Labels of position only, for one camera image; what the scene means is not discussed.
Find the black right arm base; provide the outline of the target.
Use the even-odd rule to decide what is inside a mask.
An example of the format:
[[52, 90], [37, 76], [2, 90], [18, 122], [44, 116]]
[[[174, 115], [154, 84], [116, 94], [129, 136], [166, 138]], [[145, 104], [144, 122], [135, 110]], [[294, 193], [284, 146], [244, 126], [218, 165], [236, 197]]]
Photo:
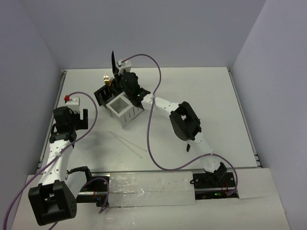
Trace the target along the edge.
[[190, 184], [194, 186], [196, 200], [238, 198], [237, 191], [233, 192], [235, 175], [222, 162], [213, 173], [193, 172]]

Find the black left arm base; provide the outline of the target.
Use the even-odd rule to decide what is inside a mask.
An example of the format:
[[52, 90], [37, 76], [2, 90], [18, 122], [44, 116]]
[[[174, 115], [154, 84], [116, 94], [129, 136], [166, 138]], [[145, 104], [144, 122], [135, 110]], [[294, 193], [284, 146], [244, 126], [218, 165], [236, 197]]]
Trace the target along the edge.
[[109, 177], [93, 176], [86, 166], [67, 171], [65, 181], [77, 203], [95, 203], [103, 210], [109, 197]]

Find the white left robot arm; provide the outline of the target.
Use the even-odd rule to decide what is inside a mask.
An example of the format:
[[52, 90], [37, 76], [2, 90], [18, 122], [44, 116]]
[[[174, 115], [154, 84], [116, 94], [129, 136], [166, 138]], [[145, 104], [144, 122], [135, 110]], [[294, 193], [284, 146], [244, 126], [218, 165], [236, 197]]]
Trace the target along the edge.
[[28, 198], [38, 225], [44, 226], [72, 219], [77, 213], [79, 191], [94, 185], [86, 166], [68, 170], [68, 161], [77, 139], [77, 130], [88, 129], [88, 110], [62, 106], [53, 111], [55, 124], [49, 138], [46, 168], [36, 187], [29, 189]]

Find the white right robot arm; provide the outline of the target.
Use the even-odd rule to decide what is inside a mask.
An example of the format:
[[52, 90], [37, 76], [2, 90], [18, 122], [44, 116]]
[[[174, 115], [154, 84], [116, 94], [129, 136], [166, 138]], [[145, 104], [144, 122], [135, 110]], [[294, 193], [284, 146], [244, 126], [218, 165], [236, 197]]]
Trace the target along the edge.
[[[200, 158], [204, 158], [203, 166], [209, 174], [208, 181], [213, 187], [219, 187], [225, 182], [227, 168], [222, 162], [222, 157], [213, 153], [202, 134], [201, 122], [188, 102], [174, 103], [156, 97], [153, 93], [140, 87], [138, 77], [134, 72], [113, 70], [116, 87], [123, 90], [132, 105], [149, 110], [149, 120], [147, 125], [146, 142], [149, 155], [153, 163], [164, 171], [177, 171], [185, 168]], [[154, 159], [150, 150], [149, 131], [154, 109], [166, 118], [169, 118], [175, 135], [187, 143], [187, 149], [194, 148], [199, 154], [195, 159], [174, 169], [167, 169], [160, 166]]]

